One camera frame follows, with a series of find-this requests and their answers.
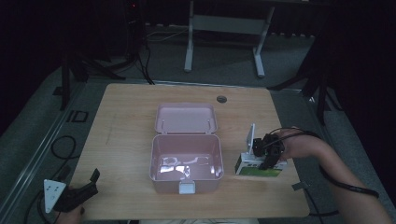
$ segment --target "round hole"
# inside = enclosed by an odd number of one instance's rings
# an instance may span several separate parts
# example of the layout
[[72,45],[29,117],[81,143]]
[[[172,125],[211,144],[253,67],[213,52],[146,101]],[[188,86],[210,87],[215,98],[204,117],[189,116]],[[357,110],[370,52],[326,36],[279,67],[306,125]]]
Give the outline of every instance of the round hole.
[[220,95],[218,96],[217,100],[219,103],[224,104],[227,102],[227,97]]

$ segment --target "person's arm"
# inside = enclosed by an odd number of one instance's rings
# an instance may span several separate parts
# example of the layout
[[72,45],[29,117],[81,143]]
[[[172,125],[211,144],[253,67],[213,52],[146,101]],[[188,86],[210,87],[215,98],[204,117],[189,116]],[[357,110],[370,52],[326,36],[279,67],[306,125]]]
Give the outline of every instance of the person's arm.
[[68,213],[56,212],[56,224],[79,224],[83,213],[84,208],[82,204]]
[[[282,131],[283,137],[296,130]],[[334,180],[351,186],[367,188],[344,164],[337,153],[324,141],[309,135],[298,135],[282,141],[285,152],[281,160],[314,156],[319,165]],[[392,223],[381,202],[372,195],[353,192],[329,184],[338,210],[346,223]]]

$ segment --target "box latch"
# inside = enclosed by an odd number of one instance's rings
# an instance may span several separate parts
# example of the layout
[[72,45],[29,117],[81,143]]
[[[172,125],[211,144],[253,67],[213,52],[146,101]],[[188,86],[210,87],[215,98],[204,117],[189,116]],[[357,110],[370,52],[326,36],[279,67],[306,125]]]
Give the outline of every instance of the box latch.
[[182,180],[178,184],[179,194],[194,194],[195,193],[195,182],[193,180]]

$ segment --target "black cable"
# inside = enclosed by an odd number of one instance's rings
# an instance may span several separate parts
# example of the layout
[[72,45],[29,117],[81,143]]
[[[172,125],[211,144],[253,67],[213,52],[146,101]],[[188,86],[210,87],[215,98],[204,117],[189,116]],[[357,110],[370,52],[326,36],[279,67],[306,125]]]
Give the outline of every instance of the black cable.
[[375,190],[360,188],[360,187],[356,187],[356,186],[338,182],[335,179],[333,179],[331,176],[329,176],[329,174],[327,174],[327,172],[321,166],[319,166],[319,170],[325,179],[327,179],[330,183],[334,184],[338,188],[347,189],[347,190],[350,190],[350,191],[353,191],[356,193],[372,195],[372,196],[375,196],[376,198],[379,198],[379,193],[376,192]]
[[154,82],[151,80],[151,78],[149,77],[149,75],[147,73],[147,71],[148,71],[147,67],[145,67],[145,65],[143,65],[142,59],[140,57],[140,54],[137,54],[137,60],[140,63],[140,67],[141,67],[140,71],[142,72],[143,77],[145,78],[145,80],[148,82],[148,84],[155,85]]
[[53,224],[55,224],[56,221],[58,221],[60,215],[61,215],[61,213],[58,213],[58,216],[56,216],[55,220],[53,221]]
[[[69,155],[68,155],[67,157],[63,157],[63,156],[58,155],[58,154],[55,152],[55,147],[54,147],[55,144],[56,144],[59,140],[64,139],[64,138],[71,139],[72,142],[73,142],[73,146],[72,146],[71,151],[70,151],[70,153],[69,153]],[[55,176],[56,176],[57,174],[59,174],[59,173],[61,172],[61,170],[65,167],[65,165],[67,164],[68,161],[73,160],[73,159],[76,159],[76,158],[79,158],[79,155],[78,155],[78,156],[73,156],[73,154],[74,154],[75,151],[76,151],[76,147],[77,147],[76,139],[75,139],[73,136],[70,136],[70,135],[64,135],[64,136],[58,137],[58,138],[56,138],[56,139],[51,143],[50,149],[51,149],[52,155],[55,156],[55,157],[58,158],[58,159],[64,160],[64,162],[63,162],[62,165],[58,168],[58,170],[51,176],[50,179],[54,179]],[[29,203],[29,207],[28,207],[27,211],[25,212],[25,216],[24,216],[24,219],[23,219],[23,223],[27,224],[28,217],[29,217],[29,214],[30,214],[30,210],[32,209],[33,204],[35,203],[35,201],[37,201],[37,213],[40,215],[40,217],[41,217],[41,219],[43,220],[43,222],[46,223],[46,224],[50,223],[50,222],[46,219],[46,217],[44,216],[44,213],[43,213],[42,208],[41,208],[41,204],[42,204],[43,198],[44,198],[44,190],[40,190],[40,191],[37,193],[37,195],[33,198],[33,200]]]
[[147,44],[146,44],[146,49],[148,51],[148,59],[146,60],[145,72],[146,72],[148,79],[151,82],[151,85],[155,85],[155,83],[152,81],[151,77],[149,77],[149,58],[151,56],[151,50],[149,48],[149,45],[147,45]]
[[304,130],[302,130],[302,129],[300,129],[300,128],[294,128],[294,127],[289,127],[289,128],[277,128],[277,129],[273,129],[271,132],[269,132],[269,134],[274,133],[274,132],[276,132],[276,131],[280,131],[280,130],[289,130],[289,129],[298,130],[298,131],[301,131],[301,132],[304,131]]
[[311,217],[332,217],[332,216],[335,216],[338,214],[340,214],[340,212],[338,212],[338,210],[334,210],[334,211],[328,212],[328,213],[319,213],[319,214],[309,213],[309,216],[311,216]]
[[[304,189],[306,195],[308,195],[309,200],[311,200],[311,203],[314,205],[315,211],[317,212],[317,214],[319,214],[319,210],[317,207],[317,204],[315,203],[314,199],[312,198],[311,194],[309,193],[308,189]],[[323,219],[322,216],[319,216],[319,221],[321,224],[323,224]]]
[[269,146],[273,145],[274,143],[280,142],[280,141],[285,140],[285,139],[290,138],[290,137],[299,136],[299,135],[311,135],[311,136],[314,136],[314,137],[318,137],[318,135],[315,134],[315,133],[312,133],[312,132],[309,132],[309,131],[304,131],[304,130],[298,129],[298,128],[279,128],[279,129],[275,129],[275,130],[271,131],[270,133],[273,133],[273,132],[275,132],[277,130],[283,130],[283,129],[294,129],[294,130],[299,130],[301,132],[300,133],[292,133],[292,134],[280,137],[280,138],[276,139],[275,141],[273,141],[271,143],[268,143],[267,145],[263,146],[262,148],[269,147]]

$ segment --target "wire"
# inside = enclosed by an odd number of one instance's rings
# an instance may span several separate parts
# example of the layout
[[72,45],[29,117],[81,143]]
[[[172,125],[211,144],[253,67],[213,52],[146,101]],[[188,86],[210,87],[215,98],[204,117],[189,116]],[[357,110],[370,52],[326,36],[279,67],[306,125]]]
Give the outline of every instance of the wire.
[[298,131],[301,131],[301,132],[304,131],[304,130],[299,129],[299,128],[290,127],[290,128],[277,128],[277,129],[273,129],[270,133],[274,133],[274,132],[280,131],[280,130],[288,130],[288,129],[298,130]]
[[154,82],[151,80],[151,78],[149,77],[149,72],[148,69],[145,65],[143,65],[142,63],[142,58],[140,57],[140,54],[137,54],[137,60],[139,61],[140,67],[141,67],[141,72],[143,74],[143,77],[145,78],[145,80],[148,82],[148,84],[150,85],[155,85]]
[[311,136],[318,137],[318,135],[315,134],[315,133],[304,131],[304,130],[301,130],[301,129],[298,129],[298,128],[279,128],[279,129],[275,129],[275,130],[271,131],[270,133],[273,133],[273,132],[275,132],[277,130],[282,130],[282,129],[295,129],[295,130],[300,130],[301,132],[300,133],[292,133],[292,134],[280,137],[280,138],[276,139],[275,141],[273,141],[271,143],[268,143],[267,145],[264,145],[262,148],[269,147],[269,146],[273,145],[274,143],[280,142],[280,141],[285,140],[285,139],[290,138],[290,137],[299,136],[299,135],[311,135]]
[[[59,154],[56,153],[56,150],[55,150],[55,144],[56,144],[58,141],[60,141],[61,139],[65,139],[65,138],[71,139],[71,140],[72,140],[72,143],[73,143],[73,145],[72,145],[72,147],[71,147],[71,150],[70,150],[70,153],[68,154],[67,157],[60,156]],[[55,156],[56,158],[60,159],[60,160],[64,160],[64,162],[63,162],[62,165],[58,168],[58,170],[51,176],[50,179],[54,179],[55,176],[56,176],[57,174],[59,174],[59,173],[61,172],[61,170],[65,167],[65,165],[67,164],[68,161],[79,158],[79,155],[78,155],[78,156],[73,156],[73,154],[74,154],[75,151],[76,151],[76,148],[77,148],[76,139],[75,139],[73,136],[70,136],[70,135],[64,135],[64,136],[58,137],[58,138],[56,138],[56,139],[51,143],[50,149],[51,149],[52,155]],[[25,215],[24,215],[23,223],[27,224],[27,222],[28,222],[28,217],[29,217],[29,214],[30,214],[30,210],[32,210],[32,207],[33,207],[33,204],[35,203],[35,201],[37,201],[37,204],[36,204],[37,213],[39,214],[39,216],[41,217],[41,219],[42,219],[42,220],[44,221],[44,223],[46,223],[46,224],[49,224],[49,223],[50,223],[50,222],[46,219],[46,217],[45,217],[45,215],[44,215],[44,213],[43,213],[43,211],[42,211],[41,204],[42,204],[43,198],[44,198],[44,190],[40,190],[40,191],[37,193],[37,195],[33,198],[33,200],[29,203],[29,207],[28,207],[28,209],[27,209],[27,211],[25,212]]]
[[149,81],[151,82],[151,85],[155,85],[154,82],[149,77],[149,59],[150,59],[150,56],[151,56],[151,50],[150,50],[149,45],[147,43],[146,43],[146,49],[148,51],[148,59],[146,60],[145,72],[146,72],[146,76],[148,77]]
[[338,212],[338,210],[334,210],[334,211],[328,212],[328,213],[320,213],[320,214],[310,213],[309,216],[311,216],[311,217],[332,217],[332,216],[335,216],[338,214],[340,214],[340,212]]
[[162,42],[162,41],[167,40],[167,39],[170,39],[170,38],[172,38],[172,37],[174,37],[174,36],[184,34],[184,33],[186,33],[187,31],[188,31],[188,29],[183,30],[183,31],[180,31],[180,32],[177,32],[177,33],[176,33],[176,32],[154,32],[154,33],[149,34],[148,36],[154,35],[154,34],[159,34],[159,33],[164,33],[164,34],[169,33],[169,34],[173,34],[173,35],[169,35],[169,36],[167,36],[167,37],[164,37],[164,38],[158,39],[158,40],[149,39],[148,41],[149,41],[149,42]]
[[331,176],[329,176],[329,174],[327,174],[327,172],[321,166],[319,166],[319,170],[325,179],[327,179],[330,183],[334,184],[338,188],[347,189],[347,190],[350,190],[350,191],[353,191],[356,193],[368,194],[368,195],[375,196],[376,198],[379,198],[379,193],[376,192],[375,190],[364,189],[364,188],[360,188],[360,187],[356,187],[356,186],[338,182],[335,179],[333,179]]
[[[309,193],[308,189],[304,189],[304,190],[305,190],[306,195],[308,195],[309,200],[311,200],[311,203],[314,205],[315,211],[317,212],[317,214],[319,214],[319,210],[318,210],[317,204],[315,203],[315,201],[312,198],[311,194]],[[323,224],[322,216],[318,216],[318,217],[319,217],[320,223]]]
[[53,224],[55,224],[56,221],[58,221],[60,215],[61,215],[61,213],[58,213],[58,216],[56,216],[55,220],[53,221]]

